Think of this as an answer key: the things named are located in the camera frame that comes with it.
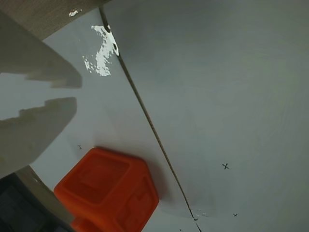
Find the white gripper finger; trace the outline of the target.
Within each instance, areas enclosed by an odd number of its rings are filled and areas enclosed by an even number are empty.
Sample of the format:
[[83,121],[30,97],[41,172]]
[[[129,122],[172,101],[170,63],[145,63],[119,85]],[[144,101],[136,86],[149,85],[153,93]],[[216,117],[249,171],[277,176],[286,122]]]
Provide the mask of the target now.
[[0,14],[0,72],[49,81],[52,87],[82,86],[82,76],[72,64],[3,12]]
[[0,177],[33,163],[77,112],[75,97],[45,101],[0,122]]

